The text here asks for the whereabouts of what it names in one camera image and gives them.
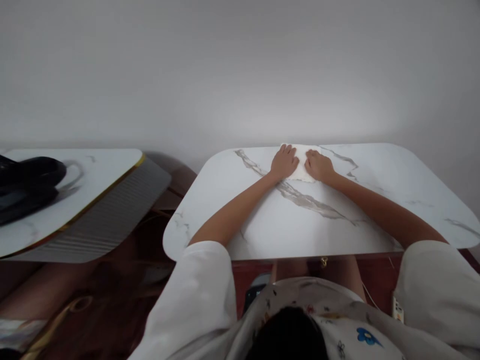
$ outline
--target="table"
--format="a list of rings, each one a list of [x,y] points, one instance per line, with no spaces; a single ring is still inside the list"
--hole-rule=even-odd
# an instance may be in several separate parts
[[[67,166],[47,207],[0,226],[0,259],[83,263],[119,245],[171,177],[138,149],[0,150],[14,161],[45,156]]]
[[[480,223],[472,211],[411,151],[389,143],[320,148],[336,172],[416,214],[452,246],[480,242]],[[212,156],[165,229],[166,254],[177,260],[205,221],[270,170],[278,149],[235,148]],[[232,260],[402,250],[342,193],[298,180],[284,180],[266,195],[228,246]]]

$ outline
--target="blue flower print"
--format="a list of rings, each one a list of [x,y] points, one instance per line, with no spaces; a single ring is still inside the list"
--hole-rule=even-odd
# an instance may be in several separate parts
[[[363,327],[359,327],[356,332],[358,333],[358,341],[362,342],[366,342],[368,345],[374,345],[374,344],[378,344],[380,345],[382,348],[382,344],[380,343],[380,341],[377,340],[377,338],[375,336],[372,335],[372,333],[370,331],[368,331],[367,329],[364,329]]]

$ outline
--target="hand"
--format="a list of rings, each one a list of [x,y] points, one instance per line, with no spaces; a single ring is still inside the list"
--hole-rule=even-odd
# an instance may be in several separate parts
[[[312,178],[327,185],[332,184],[338,176],[332,161],[316,150],[308,150],[306,152],[305,169]]]
[[[299,164],[299,158],[295,156],[296,148],[292,145],[283,144],[271,162],[268,175],[274,177],[277,182],[292,175]]]

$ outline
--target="white shirt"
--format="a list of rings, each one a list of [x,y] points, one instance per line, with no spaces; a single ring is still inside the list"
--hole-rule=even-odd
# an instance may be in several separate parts
[[[198,242],[176,264],[130,360],[244,359],[285,306],[317,322],[330,359],[480,359],[480,276],[456,249],[430,240],[411,245],[395,297],[405,325],[338,284],[291,278],[266,286],[237,321],[229,254],[217,242]]]

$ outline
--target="power strip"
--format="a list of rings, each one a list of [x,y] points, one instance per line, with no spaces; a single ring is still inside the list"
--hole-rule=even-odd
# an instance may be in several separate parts
[[[402,324],[405,324],[405,314],[404,309],[400,306],[400,303],[397,301],[395,296],[391,296],[391,316],[398,321],[401,321]]]

